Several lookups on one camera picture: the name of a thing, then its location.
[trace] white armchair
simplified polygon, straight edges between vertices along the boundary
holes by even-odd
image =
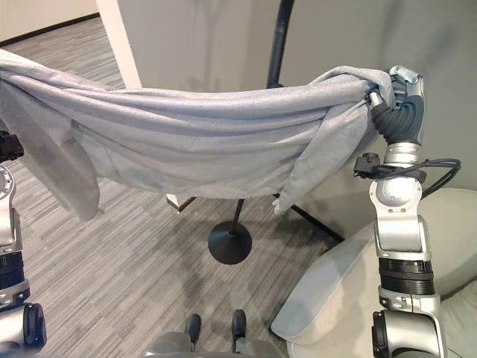
[[[442,189],[423,200],[419,211],[429,227],[436,290],[445,299],[468,284],[443,302],[449,358],[474,357],[477,192]],[[312,264],[275,318],[272,331],[287,340],[292,358],[370,358],[373,311],[382,309],[378,285],[369,224]]]

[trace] black cable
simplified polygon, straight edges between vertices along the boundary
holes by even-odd
[[[448,182],[450,182],[458,171],[461,170],[461,161],[454,158],[441,158],[441,159],[426,159],[421,163],[409,166],[407,168],[396,168],[395,166],[381,166],[379,170],[382,172],[375,176],[375,179],[394,178],[403,176],[406,173],[412,172],[420,168],[450,168],[446,174],[437,179],[430,187],[423,191],[422,198],[431,195],[433,192],[438,191]]]

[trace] gray towel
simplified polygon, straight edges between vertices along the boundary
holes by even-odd
[[[348,66],[305,86],[197,93],[113,90],[0,60],[0,120],[20,138],[25,165],[80,219],[98,209],[97,177],[204,198],[279,193],[281,213],[371,141],[373,88],[394,105],[387,73]]]

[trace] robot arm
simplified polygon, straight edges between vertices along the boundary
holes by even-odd
[[[16,136],[0,132],[0,162],[22,155]],[[12,173],[0,164],[0,357],[34,354],[46,343],[42,307],[25,302],[30,284],[23,272],[19,215],[12,206],[15,189]]]
[[[391,358],[446,357],[440,318],[440,296],[435,292],[431,248],[426,223],[417,214],[421,197],[439,189],[460,169],[458,160],[426,160],[419,163],[424,117],[423,77],[402,66],[391,77],[405,86],[404,98],[391,109],[377,92],[368,104],[376,129],[388,142],[383,165],[374,153],[356,161],[355,173],[371,178],[370,198],[376,208],[375,239],[381,285],[379,303],[385,308],[373,314],[373,353]],[[428,190],[421,184],[424,166],[451,170]]]

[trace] gray carpet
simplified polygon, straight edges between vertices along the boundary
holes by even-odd
[[[100,19],[4,49],[117,88],[123,83]],[[41,357],[140,357],[155,337],[182,330],[198,313],[198,349],[229,351],[233,311],[244,309],[248,336],[285,343],[268,332],[280,305],[332,239],[297,214],[274,217],[272,197],[247,200],[241,223],[250,256],[224,266],[207,237],[233,217],[236,201],[198,199],[178,214],[163,195],[101,180],[98,215],[78,222],[20,162],[14,204],[22,220],[30,301],[45,310]]]

